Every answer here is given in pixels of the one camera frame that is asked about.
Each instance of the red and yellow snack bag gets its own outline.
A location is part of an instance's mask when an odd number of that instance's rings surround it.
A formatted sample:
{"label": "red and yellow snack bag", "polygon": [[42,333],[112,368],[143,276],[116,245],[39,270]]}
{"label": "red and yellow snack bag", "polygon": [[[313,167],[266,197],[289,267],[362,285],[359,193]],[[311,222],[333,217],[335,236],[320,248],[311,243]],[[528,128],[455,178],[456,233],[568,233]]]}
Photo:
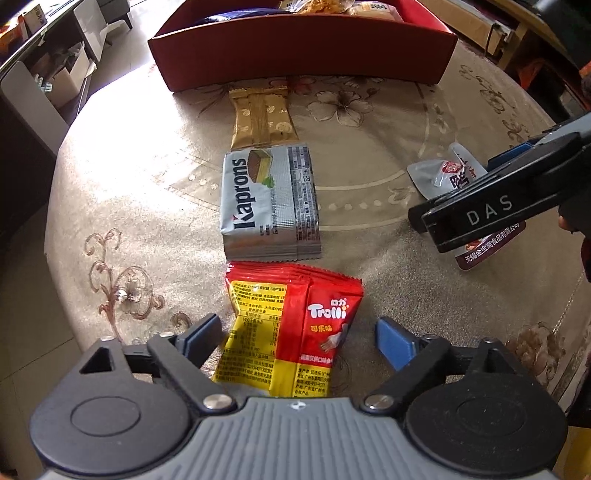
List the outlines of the red and yellow snack bag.
{"label": "red and yellow snack bag", "polygon": [[324,397],[361,280],[307,265],[235,262],[226,285],[236,322],[213,379],[276,397]]}

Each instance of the cardboard box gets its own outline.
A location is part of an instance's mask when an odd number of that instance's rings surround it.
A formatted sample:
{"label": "cardboard box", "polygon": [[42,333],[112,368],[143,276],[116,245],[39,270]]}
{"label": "cardboard box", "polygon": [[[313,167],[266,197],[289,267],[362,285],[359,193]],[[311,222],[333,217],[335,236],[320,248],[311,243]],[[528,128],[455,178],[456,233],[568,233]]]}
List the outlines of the cardboard box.
{"label": "cardboard box", "polygon": [[47,18],[41,5],[37,4],[24,14],[25,23],[31,32],[31,35],[36,33],[43,25],[47,23]]}
{"label": "cardboard box", "polygon": [[457,36],[417,0],[386,0],[404,23],[354,15],[270,15],[195,27],[277,0],[186,0],[148,40],[173,91],[288,75],[367,75],[438,83]]}
{"label": "cardboard box", "polygon": [[0,58],[7,58],[28,38],[22,15],[13,18],[2,27],[0,33]]}
{"label": "cardboard box", "polygon": [[80,93],[82,83],[89,71],[90,61],[84,51],[80,49],[80,53],[71,71],[66,68],[57,72],[49,82],[52,84],[51,92],[47,93],[47,98],[54,107],[59,108]]}

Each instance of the red box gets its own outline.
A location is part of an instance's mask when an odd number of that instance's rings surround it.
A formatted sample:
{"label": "red box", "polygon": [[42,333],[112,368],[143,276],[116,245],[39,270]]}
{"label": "red box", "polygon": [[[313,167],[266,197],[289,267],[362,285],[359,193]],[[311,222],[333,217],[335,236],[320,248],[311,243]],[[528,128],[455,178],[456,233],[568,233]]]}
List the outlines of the red box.
{"label": "red box", "polygon": [[365,75],[438,83],[457,37],[417,0],[388,0],[404,23],[355,15],[291,14],[198,20],[278,0],[186,0],[148,40],[173,92],[289,75]]}

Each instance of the beige tablecloth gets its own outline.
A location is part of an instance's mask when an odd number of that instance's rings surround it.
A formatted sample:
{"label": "beige tablecloth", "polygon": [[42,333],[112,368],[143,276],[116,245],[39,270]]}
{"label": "beige tablecloth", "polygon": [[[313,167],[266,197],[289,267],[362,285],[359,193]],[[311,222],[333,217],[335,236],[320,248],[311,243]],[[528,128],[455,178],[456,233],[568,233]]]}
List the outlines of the beige tablecloth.
{"label": "beige tablecloth", "polygon": [[[466,273],[406,220],[420,201],[405,170],[410,163],[443,158],[453,141],[486,163],[552,123],[461,43],[432,86],[301,76],[172,94],[152,66],[95,93],[61,146],[46,234],[50,269],[81,347],[114,327],[125,342],[141,342],[208,312],[232,324],[219,233],[220,172],[235,118],[228,90],[281,84],[290,88],[291,116],[313,160],[324,253],[311,263],[365,286],[333,393],[359,396],[391,374],[373,331],[388,315],[457,345],[546,322],[567,351],[550,384],[559,397],[580,363],[569,360],[589,343],[580,238],[559,230],[556,211],[546,212]],[[566,385],[556,387],[560,378]]]}

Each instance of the floor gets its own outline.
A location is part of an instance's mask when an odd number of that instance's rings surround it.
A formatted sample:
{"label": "floor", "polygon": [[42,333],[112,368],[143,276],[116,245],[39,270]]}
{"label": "floor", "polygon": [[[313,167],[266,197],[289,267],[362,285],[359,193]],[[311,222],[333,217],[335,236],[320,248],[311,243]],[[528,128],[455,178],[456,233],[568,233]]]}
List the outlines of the floor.
{"label": "floor", "polygon": [[[129,30],[111,26],[90,93],[152,61],[146,40],[182,0],[132,0]],[[33,480],[43,473],[28,436],[39,402],[76,363],[80,349],[66,321],[43,253],[47,208],[0,252],[0,471]]]}

